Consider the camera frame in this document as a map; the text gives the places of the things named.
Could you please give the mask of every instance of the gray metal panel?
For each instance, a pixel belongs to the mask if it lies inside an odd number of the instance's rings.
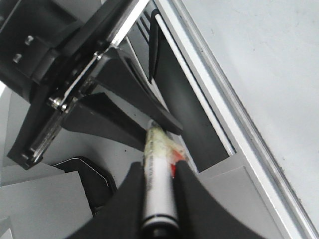
[[[78,172],[0,188],[15,239],[63,239],[92,218]]]
[[[130,32],[128,33],[128,37],[132,43],[132,46],[134,48],[136,55],[139,58],[139,62],[145,74],[148,76],[149,75],[149,45],[143,38],[136,24],[132,26]]]
[[[63,174],[64,171],[50,165],[39,163],[29,170],[24,170],[20,165],[12,165],[2,168],[1,186],[26,182],[38,178],[44,178]]]
[[[0,237],[0,239],[13,239],[11,229],[6,230],[6,232]]]
[[[23,123],[24,117],[28,111],[30,104],[21,98],[15,92],[11,93],[10,101],[1,105],[1,107],[9,107],[8,111],[8,122],[6,126],[6,137],[5,137],[5,148],[3,166],[15,165],[16,163],[9,159],[6,155],[10,151]]]
[[[241,223],[264,238],[283,238],[244,167],[201,182],[209,193]]]
[[[0,82],[0,182],[1,182],[1,168],[3,165],[6,127],[8,121],[8,111],[10,103],[11,90]]]
[[[219,174],[239,168],[241,166],[243,166],[242,157],[239,154],[235,154],[200,172],[197,177],[199,180],[204,181]]]

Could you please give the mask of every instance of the gray surface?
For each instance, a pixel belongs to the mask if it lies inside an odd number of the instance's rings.
[[[283,238],[244,167],[201,180],[201,182],[210,194],[241,223],[264,238]]]
[[[204,181],[206,179],[212,178],[222,173],[226,173],[241,166],[243,166],[242,157],[239,154],[235,154],[217,163],[216,165],[200,172],[197,177],[199,180]]]
[[[15,239],[63,239],[92,218],[78,172],[0,188]]]
[[[12,165],[2,168],[0,185],[6,186],[60,174],[64,174],[64,171],[44,163],[39,163],[29,170],[24,170],[20,165]]]
[[[5,218],[0,217],[0,239],[12,239],[11,228],[12,228],[12,223],[11,223],[10,217],[5,217]]]
[[[3,165],[5,151],[6,127],[8,121],[10,96],[11,90],[9,88],[5,88],[0,82],[0,182],[2,177],[1,168]]]
[[[319,3],[183,4],[319,228]]]
[[[10,151],[23,123],[24,117],[29,109],[29,103],[26,102],[16,93],[12,92],[10,101],[1,107],[9,106],[8,108],[8,121],[6,126],[6,138],[4,148],[3,166],[15,165],[16,163],[9,159],[6,155]]]
[[[0,237],[0,239],[13,239],[11,229],[6,230],[6,232]]]

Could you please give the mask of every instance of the black plastic part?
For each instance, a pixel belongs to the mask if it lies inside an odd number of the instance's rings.
[[[69,131],[109,138],[140,151],[144,149],[146,131],[104,93],[78,100],[61,126]]]
[[[147,83],[138,75],[128,55],[110,48],[103,54],[90,77],[147,114],[164,129],[181,134],[182,125],[157,100]]]
[[[140,25],[138,22],[136,22],[135,24],[136,24],[136,26],[138,27],[138,29],[140,30],[140,33],[141,33],[142,37],[144,38],[145,42],[146,42],[147,44],[149,44],[149,40],[148,40],[148,38],[146,37],[145,33],[143,32],[141,25]]]
[[[54,167],[66,173],[78,171],[93,215],[100,211],[117,190],[112,175],[86,157],[73,157]]]
[[[0,1],[0,19],[0,79],[30,102],[36,84],[29,77],[30,70],[26,75],[18,70],[14,56],[19,53],[21,61],[33,64],[33,59],[24,55],[28,50],[27,37],[41,38],[48,45],[58,44],[56,40],[65,38],[64,30],[76,19],[50,0]]]
[[[162,39],[155,82],[199,172],[229,157],[166,39]]]
[[[176,164],[173,186],[183,239],[262,239],[206,191],[185,161]]]
[[[140,239],[144,188],[144,170],[133,163],[108,204],[68,239]]]
[[[152,223],[142,230],[142,239],[180,239],[178,228],[169,223]]]
[[[32,73],[49,50],[50,46],[45,44],[45,42],[38,37],[35,37],[26,48],[19,63],[17,63],[17,69],[31,78]]]
[[[162,31],[158,25],[155,16],[159,14],[158,9],[154,9],[151,14],[150,20],[150,43],[149,43],[149,82],[152,82],[152,78],[155,78],[155,73],[158,65],[160,39],[162,39]]]
[[[105,50],[133,0],[107,0],[61,50],[66,56]]]
[[[46,52],[43,56],[37,67],[34,69],[32,74],[32,80],[37,84],[46,84],[50,81],[46,76],[46,74],[50,71],[52,66],[58,65],[62,59],[60,53],[54,49]]]

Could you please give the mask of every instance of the screw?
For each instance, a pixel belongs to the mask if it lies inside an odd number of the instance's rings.
[[[34,39],[33,36],[28,36],[24,42],[27,46],[29,46],[31,42],[33,41],[33,39]]]
[[[61,101],[62,99],[60,97],[57,97],[53,100],[53,104],[56,106],[56,107],[59,107],[61,105]]]
[[[97,56],[98,61],[101,60],[103,54],[99,53],[98,51],[94,52],[94,56]]]
[[[22,55],[20,53],[17,53],[14,57],[13,57],[13,61],[15,63],[19,63],[19,61],[21,60]]]
[[[62,111],[65,111],[68,106],[66,104],[62,105]]]

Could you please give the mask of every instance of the black mount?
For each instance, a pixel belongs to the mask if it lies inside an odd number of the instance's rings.
[[[6,2],[0,2],[7,16],[6,25],[0,22],[0,77],[30,102],[9,158],[31,168],[61,127],[143,150],[145,130],[105,94],[92,95],[97,85],[166,130],[181,133],[181,124],[153,95],[130,58],[110,45],[136,0],[107,0],[85,24],[51,0],[21,0],[15,6]],[[43,16],[43,8],[53,17]]]

